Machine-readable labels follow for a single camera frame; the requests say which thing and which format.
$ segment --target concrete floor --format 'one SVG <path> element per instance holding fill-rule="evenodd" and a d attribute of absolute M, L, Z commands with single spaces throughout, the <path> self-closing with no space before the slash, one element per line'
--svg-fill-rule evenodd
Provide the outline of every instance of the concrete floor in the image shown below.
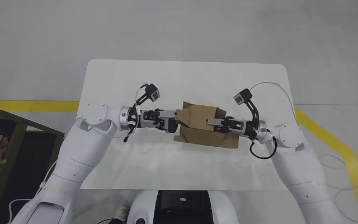
<path fill-rule="evenodd" d="M 0 0 L 0 100 L 79 100 L 91 59 L 277 63 L 295 106 L 358 155 L 357 19 L 356 0 Z M 62 132 L 76 117 L 18 114 Z M 317 154 L 336 155 L 304 132 Z M 326 172 L 349 185 L 344 170 Z M 250 204 L 237 208 L 241 223 L 303 223 L 288 192 L 236 194 Z M 131 195 L 84 190 L 74 223 L 107 218 Z M 338 204 L 358 219 L 351 192 Z"/>

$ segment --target cardboard box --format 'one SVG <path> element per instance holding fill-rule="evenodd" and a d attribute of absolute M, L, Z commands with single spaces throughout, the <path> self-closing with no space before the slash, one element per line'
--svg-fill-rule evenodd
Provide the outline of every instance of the cardboard box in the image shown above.
<path fill-rule="evenodd" d="M 237 133 L 215 132 L 215 127 L 208 125 L 208 118 L 224 117 L 226 111 L 213 106 L 204 106 L 183 102 L 183 109 L 177 110 L 176 120 L 180 126 L 180 135 L 174 141 L 221 148 L 237 148 Z"/>

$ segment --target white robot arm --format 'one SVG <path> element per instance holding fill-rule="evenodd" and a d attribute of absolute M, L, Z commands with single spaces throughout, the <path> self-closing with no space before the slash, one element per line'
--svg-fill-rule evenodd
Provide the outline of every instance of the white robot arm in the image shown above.
<path fill-rule="evenodd" d="M 88 105 L 83 119 L 76 120 L 64 140 L 50 178 L 42 190 L 24 205 L 12 223 L 70 223 L 74 195 L 102 160 L 117 130 L 129 130 L 125 141 L 137 127 L 155 127 L 167 133 L 176 131 L 175 110 L 146 110 L 137 115 L 137 104 L 146 99 L 156 101 L 159 98 L 154 85 L 144 86 L 146 94 L 133 107 L 112 109 L 105 104 Z M 246 90 L 235 96 L 235 100 L 238 104 L 248 105 L 253 114 L 252 121 L 226 117 L 209 118 L 207 123 L 217 126 L 219 132 L 237 132 L 248 137 L 253 141 L 251 151 L 254 144 L 261 148 L 262 144 L 266 145 L 271 156 L 265 158 L 272 157 L 280 179 L 295 197 L 307 224 L 343 223 L 329 197 L 322 167 L 302 130 L 297 125 L 271 127 L 260 122 L 257 109 L 250 101 L 252 95 Z M 282 148 L 296 150 L 284 152 Z"/>

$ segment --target person's shoe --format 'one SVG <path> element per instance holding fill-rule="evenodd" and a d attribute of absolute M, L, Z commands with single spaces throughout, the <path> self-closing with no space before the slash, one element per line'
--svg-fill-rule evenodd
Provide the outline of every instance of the person's shoe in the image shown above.
<path fill-rule="evenodd" d="M 129 212 L 129 209 L 127 206 L 121 206 L 117 209 L 116 214 L 114 215 L 114 218 L 117 218 L 117 219 L 123 221 L 123 223 L 125 223 L 127 221 L 128 212 Z"/>

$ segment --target table top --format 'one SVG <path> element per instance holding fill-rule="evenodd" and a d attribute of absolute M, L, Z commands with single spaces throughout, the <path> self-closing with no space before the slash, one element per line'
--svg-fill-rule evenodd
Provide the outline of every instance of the table top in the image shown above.
<path fill-rule="evenodd" d="M 155 84 L 161 97 L 154 103 L 145 102 L 141 109 L 180 109 L 188 101 L 218 106 L 228 116 L 251 120 L 249 110 L 238 106 L 233 96 L 265 81 L 279 83 L 291 97 L 286 69 L 279 64 L 92 60 L 77 116 L 94 102 L 112 108 L 132 106 L 137 89 L 146 82 Z M 281 89 L 263 84 L 252 94 L 260 119 L 272 125 L 295 123 Z M 286 190 L 271 160 L 259 160 L 249 153 L 251 142 L 246 138 L 240 138 L 237 149 L 226 149 L 174 142 L 173 136 L 144 128 L 137 129 L 127 143 L 113 139 L 81 188 Z"/>

